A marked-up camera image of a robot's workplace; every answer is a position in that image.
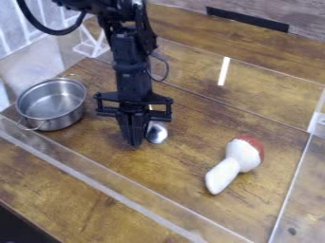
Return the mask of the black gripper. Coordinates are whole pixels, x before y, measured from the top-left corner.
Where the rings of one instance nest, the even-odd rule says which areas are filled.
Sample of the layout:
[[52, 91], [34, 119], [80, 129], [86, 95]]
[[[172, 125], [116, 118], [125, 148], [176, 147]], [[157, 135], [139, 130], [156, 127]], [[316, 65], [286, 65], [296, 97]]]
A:
[[[159, 94], [148, 94], [140, 101], [121, 101], [117, 99], [116, 92], [94, 93], [92, 98], [96, 100], [96, 114], [98, 116], [115, 117], [117, 120], [123, 139], [132, 146], [140, 145], [147, 132], [149, 121], [171, 122], [172, 120], [172, 99]], [[149, 110], [148, 105], [164, 106], [164, 111]], [[136, 113], [133, 116], [135, 135], [132, 126], [132, 116], [125, 113]]]

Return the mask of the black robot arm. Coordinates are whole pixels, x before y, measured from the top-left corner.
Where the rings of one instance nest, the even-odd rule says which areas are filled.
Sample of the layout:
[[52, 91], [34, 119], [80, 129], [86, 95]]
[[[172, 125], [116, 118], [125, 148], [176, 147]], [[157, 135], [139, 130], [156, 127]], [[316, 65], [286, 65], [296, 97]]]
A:
[[52, 0], [58, 6], [93, 14], [112, 51], [115, 92], [96, 93], [100, 116], [116, 118], [123, 139], [137, 147], [148, 123], [171, 121], [172, 99], [152, 91], [149, 59], [156, 34], [151, 29], [144, 0]]

